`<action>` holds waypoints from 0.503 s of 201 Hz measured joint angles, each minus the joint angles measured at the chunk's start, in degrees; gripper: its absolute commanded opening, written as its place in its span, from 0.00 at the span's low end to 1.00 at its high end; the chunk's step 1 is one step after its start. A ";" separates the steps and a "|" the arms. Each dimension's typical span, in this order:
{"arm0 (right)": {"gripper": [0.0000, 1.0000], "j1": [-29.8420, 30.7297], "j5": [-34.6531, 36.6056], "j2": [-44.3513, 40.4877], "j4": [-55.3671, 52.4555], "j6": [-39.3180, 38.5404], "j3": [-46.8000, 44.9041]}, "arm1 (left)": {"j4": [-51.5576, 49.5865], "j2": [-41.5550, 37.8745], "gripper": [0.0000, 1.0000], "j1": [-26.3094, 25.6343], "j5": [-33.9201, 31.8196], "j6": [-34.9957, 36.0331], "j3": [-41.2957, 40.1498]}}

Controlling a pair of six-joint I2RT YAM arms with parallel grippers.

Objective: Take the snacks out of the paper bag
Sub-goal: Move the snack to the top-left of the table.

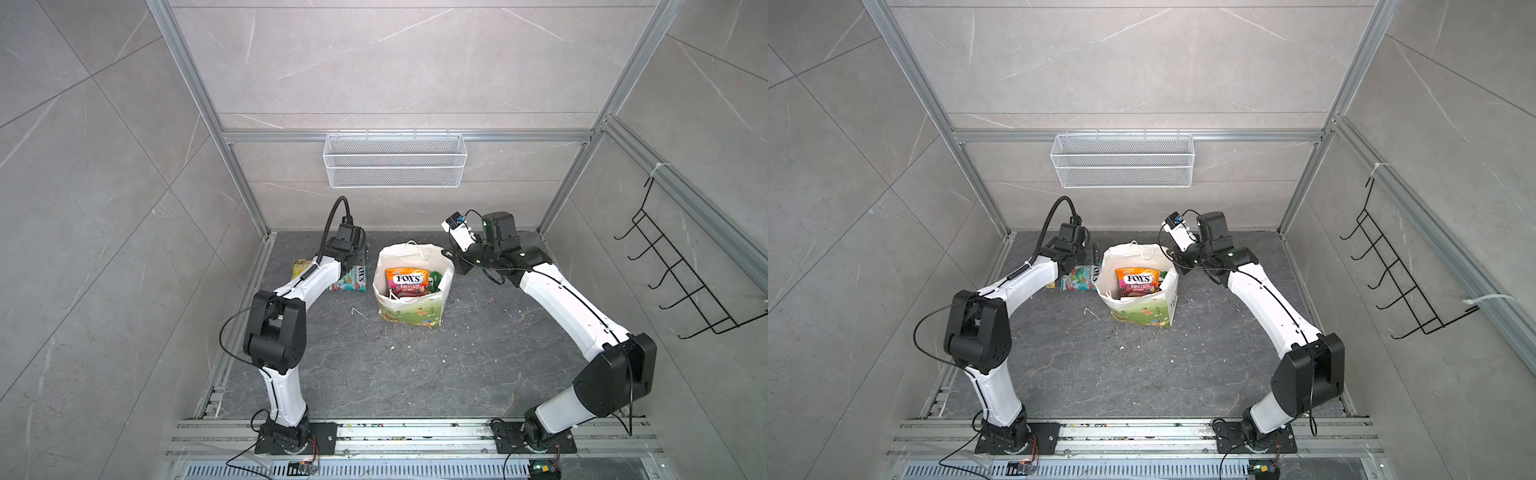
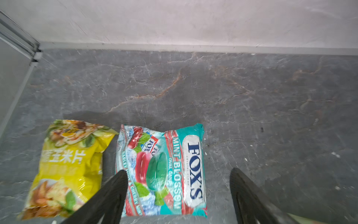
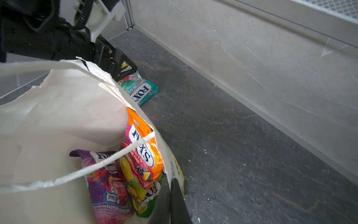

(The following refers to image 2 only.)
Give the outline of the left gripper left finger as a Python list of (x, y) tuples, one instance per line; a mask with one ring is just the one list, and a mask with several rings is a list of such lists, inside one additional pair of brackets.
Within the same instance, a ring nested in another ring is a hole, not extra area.
[(120, 223), (128, 189), (128, 175), (124, 170), (115, 174), (87, 203), (63, 224)]

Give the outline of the yellow chips snack bag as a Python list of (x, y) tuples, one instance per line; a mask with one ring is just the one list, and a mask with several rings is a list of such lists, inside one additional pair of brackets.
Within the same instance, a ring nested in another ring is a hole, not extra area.
[(103, 152), (118, 132), (104, 125), (58, 119), (47, 129), (39, 171), (21, 220), (69, 217), (100, 189)]

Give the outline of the white printed paper bag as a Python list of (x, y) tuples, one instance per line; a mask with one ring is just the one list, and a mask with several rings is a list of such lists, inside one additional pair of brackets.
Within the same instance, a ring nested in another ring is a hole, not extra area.
[(319, 222), (319, 221), (316, 221), (316, 220), (312, 220), (312, 219), (309, 219), (309, 218), (296, 216), (296, 215), (293, 215), (293, 214), (290, 214), (290, 213), (288, 213), (288, 215), (291, 216), (299, 224), (326, 224), (326, 223)]

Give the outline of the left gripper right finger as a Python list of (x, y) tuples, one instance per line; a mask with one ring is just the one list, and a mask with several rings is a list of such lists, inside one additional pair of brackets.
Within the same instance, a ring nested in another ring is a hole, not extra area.
[(287, 213), (276, 207), (264, 192), (239, 168), (229, 177), (230, 192), (239, 224), (296, 224)]

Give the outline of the green Fox's mint candy bag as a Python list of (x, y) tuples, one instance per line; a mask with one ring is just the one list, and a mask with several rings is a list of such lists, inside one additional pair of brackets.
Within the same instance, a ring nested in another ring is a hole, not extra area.
[(158, 132), (122, 126), (116, 171), (128, 175), (123, 217), (207, 217), (202, 124)]

